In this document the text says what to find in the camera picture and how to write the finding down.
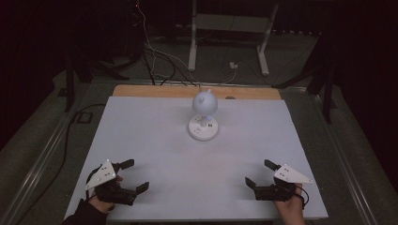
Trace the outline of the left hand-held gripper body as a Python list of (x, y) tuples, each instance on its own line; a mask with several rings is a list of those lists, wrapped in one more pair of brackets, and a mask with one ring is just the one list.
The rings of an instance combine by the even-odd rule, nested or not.
[(85, 197), (89, 199), (89, 190), (94, 189), (103, 202), (133, 205), (136, 191), (124, 189), (117, 183), (119, 170), (122, 170), (120, 163), (112, 163), (109, 159), (93, 170), (86, 179)]

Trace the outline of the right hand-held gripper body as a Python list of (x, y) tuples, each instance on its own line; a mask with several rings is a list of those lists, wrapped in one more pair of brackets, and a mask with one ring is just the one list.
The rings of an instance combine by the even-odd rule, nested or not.
[(284, 164), (274, 171), (274, 183), (268, 187), (256, 185), (254, 197), (257, 201), (289, 201), (295, 194), (296, 184), (312, 184), (313, 179)]

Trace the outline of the person's right hand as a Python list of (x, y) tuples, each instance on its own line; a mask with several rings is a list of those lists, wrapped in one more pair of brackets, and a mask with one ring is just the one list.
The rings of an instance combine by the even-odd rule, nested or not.
[(274, 202), (284, 225), (305, 225), (303, 217), (302, 184), (296, 184), (296, 194), (285, 202)]

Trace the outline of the person's left hand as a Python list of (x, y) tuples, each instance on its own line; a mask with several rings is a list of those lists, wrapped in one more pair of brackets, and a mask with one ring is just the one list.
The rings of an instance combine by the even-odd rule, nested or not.
[(94, 206), (97, 210), (99, 210), (103, 214), (108, 214), (115, 208), (115, 204), (113, 202), (102, 202), (96, 191), (92, 192), (92, 195), (88, 199), (88, 203)]

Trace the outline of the white table mat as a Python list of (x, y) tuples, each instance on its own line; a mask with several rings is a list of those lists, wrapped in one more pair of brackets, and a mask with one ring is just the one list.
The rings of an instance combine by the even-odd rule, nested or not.
[(134, 159), (121, 172), (123, 188), (149, 184), (132, 206), (119, 205), (108, 216), (112, 222), (274, 219), (273, 203), (256, 200), (245, 180), (271, 185), (267, 159), (313, 174), (282, 100), (220, 100), (220, 128), (207, 142), (190, 136), (193, 115), (188, 98), (110, 97), (67, 212), (75, 211), (87, 176), (106, 160)]

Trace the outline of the white globe desk lamp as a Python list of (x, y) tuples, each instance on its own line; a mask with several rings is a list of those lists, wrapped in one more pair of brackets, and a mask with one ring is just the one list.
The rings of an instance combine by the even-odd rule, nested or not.
[(188, 124), (190, 135), (201, 142), (212, 140), (219, 130), (219, 124), (213, 117), (213, 114), (218, 110), (216, 96), (210, 89), (199, 92), (193, 98), (191, 106), (196, 115)]

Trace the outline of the black tripod stand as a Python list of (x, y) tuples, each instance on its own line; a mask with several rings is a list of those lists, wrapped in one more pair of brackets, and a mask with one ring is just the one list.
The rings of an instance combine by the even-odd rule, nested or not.
[(306, 87), (309, 95), (318, 95), (324, 90), (322, 101), (322, 115), (328, 124), (331, 123), (330, 109), (332, 105), (331, 95), (334, 80), (334, 70), (336, 65), (330, 61), (332, 47), (329, 45), (330, 35), (328, 32), (322, 32), (317, 38), (311, 53), (309, 54), (304, 67), (299, 75), (277, 84), (273, 88), (284, 89), (294, 83), (298, 83), (311, 77), (311, 81)]
[(66, 87), (60, 91), (60, 95), (66, 98), (65, 112), (69, 112), (75, 101), (75, 78), (82, 83), (90, 83), (93, 76), (91, 68), (96, 68), (115, 80), (126, 81), (128, 78), (119, 74), (123, 69), (133, 64), (131, 60), (122, 65), (107, 67), (101, 61), (95, 60), (77, 46), (69, 45), (65, 49)]

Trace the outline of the white metal stand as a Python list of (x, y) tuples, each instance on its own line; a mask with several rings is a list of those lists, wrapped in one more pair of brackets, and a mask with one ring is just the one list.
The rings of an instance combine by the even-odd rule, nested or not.
[(268, 40), (277, 15), (279, 4), (268, 3), (270, 12), (265, 17), (254, 17), (246, 15), (226, 15), (218, 13), (201, 13), (197, 11), (197, 1), (192, 0), (191, 6), (191, 46), (188, 59), (188, 70), (194, 72), (196, 69), (197, 56), (197, 31), (222, 31), (242, 32), (250, 34), (262, 34), (262, 42), (256, 46), (256, 54), (263, 76), (269, 75), (268, 62), (265, 54)]

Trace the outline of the metal floor rail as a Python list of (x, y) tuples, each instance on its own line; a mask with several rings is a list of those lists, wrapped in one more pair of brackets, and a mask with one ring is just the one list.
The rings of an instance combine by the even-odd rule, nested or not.
[(7, 210), (0, 217), (0, 225), (15, 225), (17, 220), (22, 216), (25, 210), (25, 205), (28, 203), (31, 194), (36, 188), (42, 174), (44, 173), (49, 161), (51, 160), (54, 151), (60, 143), (64, 135), (70, 119), (76, 112), (76, 105), (73, 104), (69, 109), (64, 112), (59, 123), (55, 127), (49, 141), (47, 141), (44, 149), (38, 156), (37, 160), (24, 178), (22, 185), (16, 192)]
[(310, 96), (310, 100), (314, 105), (317, 117), (321, 120), (322, 127), (326, 131), (329, 142), (332, 145), (332, 152), (336, 157), (337, 164), (343, 174), (343, 178), (350, 192), (351, 199), (359, 211), (361, 220), (364, 225), (379, 225), (376, 221), (375, 214), (373, 213), (370, 205), (360, 187), (357, 177), (355, 176), (349, 161), (344, 153), (344, 149), (334, 132), (332, 125), (329, 124), (322, 113), (322, 101), (319, 96)]

